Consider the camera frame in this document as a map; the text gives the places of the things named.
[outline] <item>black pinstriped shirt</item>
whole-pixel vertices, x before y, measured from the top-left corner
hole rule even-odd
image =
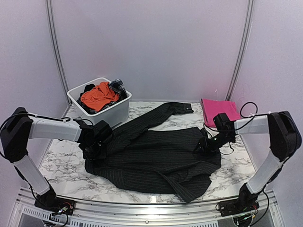
[[[210,174],[221,167],[221,154],[203,157],[193,153],[202,134],[188,128],[148,131],[172,114],[187,114],[190,104],[164,103],[114,129],[107,141],[105,159],[90,162],[87,172],[105,177],[116,187],[146,193],[174,193],[185,202],[203,195]]]

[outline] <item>white marble pattern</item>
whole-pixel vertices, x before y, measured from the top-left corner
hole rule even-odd
[[[152,110],[163,102],[130,102],[128,121]],[[194,113],[173,115],[153,130],[178,130],[203,127],[203,112],[199,103],[192,103]],[[72,106],[67,114],[77,118]],[[239,137],[232,144],[234,152],[222,155],[222,167],[211,175],[212,183],[205,194],[194,201],[227,198],[237,195],[239,188],[251,178],[255,169]],[[222,153],[230,153],[228,145]],[[74,198],[119,203],[177,203],[182,200],[174,194],[149,194],[116,188],[109,180],[89,174],[84,169],[84,159],[78,144],[53,140],[40,167],[58,195]]]

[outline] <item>orange shirt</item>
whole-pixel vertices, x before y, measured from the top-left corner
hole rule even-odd
[[[108,82],[102,82],[92,90],[85,92],[81,96],[81,102],[96,111],[100,111],[110,102],[117,102],[119,100],[119,94],[116,94],[110,89],[108,84]]]

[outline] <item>shirt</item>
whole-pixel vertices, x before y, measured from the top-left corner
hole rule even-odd
[[[197,127],[175,131],[148,131],[172,114],[188,114],[190,104],[164,103],[113,130],[102,152],[105,159],[85,160],[87,172],[105,177],[116,187],[146,193],[174,193],[185,202],[203,195],[209,176],[221,167],[221,154],[212,157],[194,151],[203,137]]]
[[[119,94],[116,94],[108,85],[108,82],[102,82],[90,91],[85,92],[81,96],[81,102],[88,108],[96,111],[100,111],[110,102],[117,102],[119,100]]]

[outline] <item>pink cloth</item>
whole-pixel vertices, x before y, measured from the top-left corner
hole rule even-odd
[[[201,106],[203,109],[204,122],[209,127],[216,127],[214,117],[219,113],[226,113],[231,121],[241,118],[237,112],[236,104],[231,101],[201,99]]]

